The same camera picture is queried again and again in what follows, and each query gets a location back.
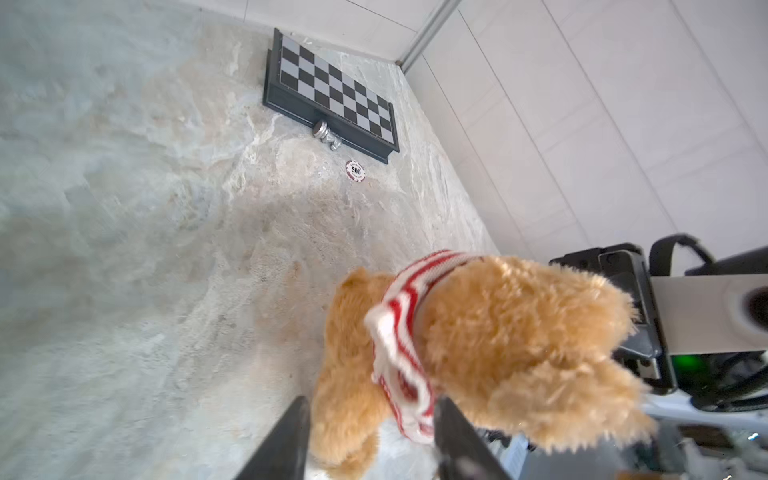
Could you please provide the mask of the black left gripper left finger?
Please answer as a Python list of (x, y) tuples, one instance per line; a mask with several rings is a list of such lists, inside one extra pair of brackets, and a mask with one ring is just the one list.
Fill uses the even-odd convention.
[(235, 480), (302, 480), (310, 437), (310, 405), (297, 396)]

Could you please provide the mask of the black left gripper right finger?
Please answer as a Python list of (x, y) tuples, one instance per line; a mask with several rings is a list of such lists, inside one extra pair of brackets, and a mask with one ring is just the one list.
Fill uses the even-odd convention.
[(510, 479), (487, 444), (450, 398), (441, 396), (437, 400), (433, 424), (439, 479)]

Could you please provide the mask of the tan plush teddy bear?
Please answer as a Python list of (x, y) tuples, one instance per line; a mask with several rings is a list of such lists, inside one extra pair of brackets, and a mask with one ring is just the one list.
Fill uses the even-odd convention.
[[(416, 313), (413, 339), (436, 402), (447, 396), (472, 425), (521, 434), (546, 452), (650, 440), (657, 426), (643, 409), (648, 386), (613, 357), (635, 330), (630, 295), (594, 273), (478, 256)], [(334, 479), (361, 478), (380, 425), (395, 420), (371, 379), (364, 317), (398, 273), (352, 272), (328, 313), (309, 446)]]

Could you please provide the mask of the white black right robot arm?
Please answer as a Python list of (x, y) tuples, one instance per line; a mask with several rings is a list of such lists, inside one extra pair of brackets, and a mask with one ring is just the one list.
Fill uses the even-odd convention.
[(648, 252), (622, 243), (552, 261), (600, 274), (632, 296), (637, 331), (614, 357), (650, 387), (647, 413), (766, 437), (766, 248), (716, 259), (678, 233)]

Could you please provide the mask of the red white striped knit sweater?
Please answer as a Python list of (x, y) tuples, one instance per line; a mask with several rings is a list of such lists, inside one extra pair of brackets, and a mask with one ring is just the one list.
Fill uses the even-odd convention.
[(372, 382), (388, 401), (400, 433), (423, 445), (434, 442), (436, 395), (413, 339), (416, 313), (431, 290), (478, 255), (440, 250), (401, 270), (364, 317), (373, 342)]

